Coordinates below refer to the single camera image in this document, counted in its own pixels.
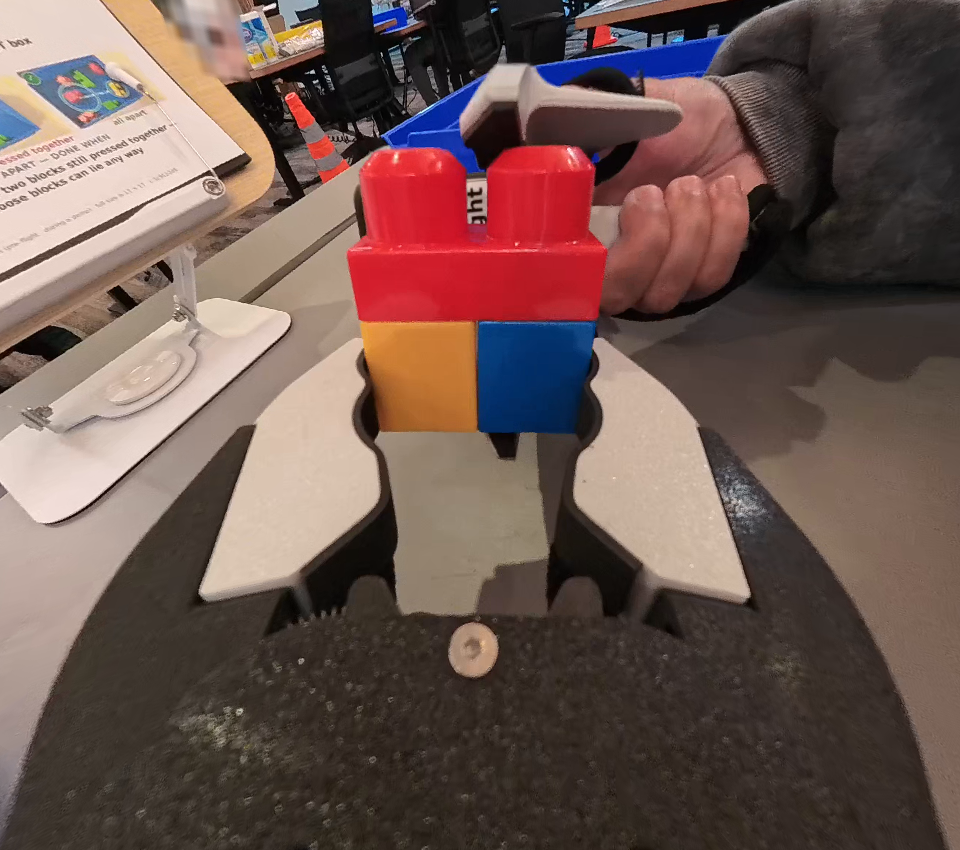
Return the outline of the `yellow single-stud toy block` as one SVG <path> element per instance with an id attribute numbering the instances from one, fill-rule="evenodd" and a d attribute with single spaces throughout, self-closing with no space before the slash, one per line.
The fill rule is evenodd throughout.
<path id="1" fill-rule="evenodd" d="M 362 321 L 379 429 L 478 431 L 477 324 Z"/>

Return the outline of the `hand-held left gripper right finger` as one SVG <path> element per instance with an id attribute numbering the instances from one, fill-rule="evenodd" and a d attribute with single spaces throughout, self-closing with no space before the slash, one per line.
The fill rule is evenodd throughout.
<path id="1" fill-rule="evenodd" d="M 696 420 L 596 338 L 551 541 L 551 600 L 588 578 L 606 616 L 646 617 L 665 594 L 734 606 L 751 590 Z"/>

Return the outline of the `white wipes canister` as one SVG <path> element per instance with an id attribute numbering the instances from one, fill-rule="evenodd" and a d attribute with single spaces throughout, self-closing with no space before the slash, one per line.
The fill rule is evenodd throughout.
<path id="1" fill-rule="evenodd" d="M 239 32 L 250 69 L 262 69 L 280 59 L 278 43 L 260 10 L 240 16 Z"/>

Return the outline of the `printed instruction sheet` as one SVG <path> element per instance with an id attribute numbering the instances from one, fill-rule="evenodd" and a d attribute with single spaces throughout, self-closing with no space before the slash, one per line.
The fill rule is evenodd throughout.
<path id="1" fill-rule="evenodd" d="M 215 211 L 250 160 L 103 0 L 2 0 L 2 278 Z"/>

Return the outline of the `red toy block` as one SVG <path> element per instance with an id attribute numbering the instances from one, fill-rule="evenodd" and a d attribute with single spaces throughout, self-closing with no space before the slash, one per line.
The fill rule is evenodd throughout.
<path id="1" fill-rule="evenodd" d="M 606 247 L 581 148 L 510 148 L 469 224 L 467 174 L 439 148 L 387 148 L 359 174 L 366 235 L 346 255 L 362 321 L 594 320 Z"/>

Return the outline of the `cluttered work table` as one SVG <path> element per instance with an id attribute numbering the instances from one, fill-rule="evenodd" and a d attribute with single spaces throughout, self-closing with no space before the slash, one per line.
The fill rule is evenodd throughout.
<path id="1" fill-rule="evenodd" d="M 287 159 L 276 130 L 280 118 L 291 115 L 284 101 L 286 91 L 297 92 L 322 129 L 331 127 L 350 133 L 352 144 L 345 159 L 358 161 L 381 143 L 388 130 L 411 116 L 406 96 L 412 85 L 409 78 L 398 77 L 392 52 L 425 28 L 423 21 L 411 21 L 405 27 L 390 27 L 389 22 L 373 25 L 366 40 L 368 54 L 345 65 L 331 64 L 328 47 L 314 44 L 252 69 L 248 81 L 230 86 L 270 145 L 286 191 L 274 202 L 275 206 L 293 204 L 306 195 L 308 188 L 322 181 L 319 171 L 300 179 Z"/>

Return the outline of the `grey desk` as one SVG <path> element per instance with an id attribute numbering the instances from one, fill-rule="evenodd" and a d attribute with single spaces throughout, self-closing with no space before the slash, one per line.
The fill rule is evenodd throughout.
<path id="1" fill-rule="evenodd" d="M 43 527 L 2 500 L 2 818 L 52 684 L 114 572 L 174 498 L 287 383 L 357 334 L 345 183 L 221 250 L 200 295 L 260 301 L 291 330 L 89 511 Z M 907 704 L 944 820 L 958 814 L 958 296 L 761 281 L 706 313 L 616 322 L 611 343 L 723 436 L 833 569 Z M 561 438 L 516 462 L 477 435 L 387 436 L 399 603 L 533 613 Z"/>

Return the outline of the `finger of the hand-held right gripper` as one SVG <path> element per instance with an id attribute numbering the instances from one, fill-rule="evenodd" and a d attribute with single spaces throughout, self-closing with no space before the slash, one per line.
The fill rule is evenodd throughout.
<path id="1" fill-rule="evenodd" d="M 559 85 L 530 68 L 521 82 L 521 138 L 527 145 L 612 148 L 664 135 L 683 119 L 677 103 L 645 96 L 612 67 L 592 68 Z"/>
<path id="2" fill-rule="evenodd" d="M 498 64 L 477 85 L 459 118 L 464 146 L 480 169 L 524 141 L 521 96 L 524 82 L 536 74 L 528 64 Z"/>

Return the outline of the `blue single-stud toy block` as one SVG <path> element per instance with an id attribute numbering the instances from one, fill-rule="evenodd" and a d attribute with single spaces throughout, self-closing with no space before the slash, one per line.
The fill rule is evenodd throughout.
<path id="1" fill-rule="evenodd" d="M 574 433 L 595 330 L 595 321 L 480 321 L 479 431 Z"/>

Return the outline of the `person's right hand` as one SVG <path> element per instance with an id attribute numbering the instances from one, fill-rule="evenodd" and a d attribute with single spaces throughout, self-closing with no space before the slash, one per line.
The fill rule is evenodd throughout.
<path id="1" fill-rule="evenodd" d="M 715 82 L 645 79 L 645 96 L 682 111 L 669 133 L 640 142 L 630 162 L 595 186 L 618 208 L 600 310 L 663 315 L 726 286 L 747 243 L 748 196 L 767 183 L 738 113 Z"/>

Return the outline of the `blue plastic storage bin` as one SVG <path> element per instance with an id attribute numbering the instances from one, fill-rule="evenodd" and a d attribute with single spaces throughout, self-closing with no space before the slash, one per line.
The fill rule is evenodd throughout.
<path id="1" fill-rule="evenodd" d="M 723 35 L 662 44 L 651 48 L 617 48 L 538 65 L 549 83 L 559 85 L 595 67 L 607 66 L 629 77 L 675 78 L 703 76 L 724 41 Z M 469 173 L 479 172 L 474 152 L 463 142 L 460 116 L 472 100 L 484 76 L 453 91 L 399 126 L 387 131 L 384 140 L 392 148 L 442 148 L 453 153 Z"/>

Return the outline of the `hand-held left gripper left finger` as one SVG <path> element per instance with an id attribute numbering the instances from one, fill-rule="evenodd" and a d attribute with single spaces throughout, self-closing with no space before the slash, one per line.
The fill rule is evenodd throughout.
<path id="1" fill-rule="evenodd" d="M 339 610 L 356 580 L 396 594 L 399 531 L 363 342 L 348 340 L 259 415 L 198 596 L 280 592 L 302 618 Z"/>

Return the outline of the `white stand with wooden board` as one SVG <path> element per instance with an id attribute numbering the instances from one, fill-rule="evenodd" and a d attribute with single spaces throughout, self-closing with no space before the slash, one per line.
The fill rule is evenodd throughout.
<path id="1" fill-rule="evenodd" d="M 194 210 L 153 230 L 132 221 L 12 279 L 2 278 L 2 351 L 52 325 L 86 298 L 158 260 L 172 270 L 172 317 L 58 398 L 10 411 L 2 489 L 31 520 L 68 520 L 106 494 L 176 429 L 278 342 L 290 316 L 221 298 L 198 300 L 191 243 L 269 188 L 274 160 L 258 124 L 217 72 L 167 25 L 151 0 L 103 0 L 249 161 L 220 179 L 215 211 Z"/>

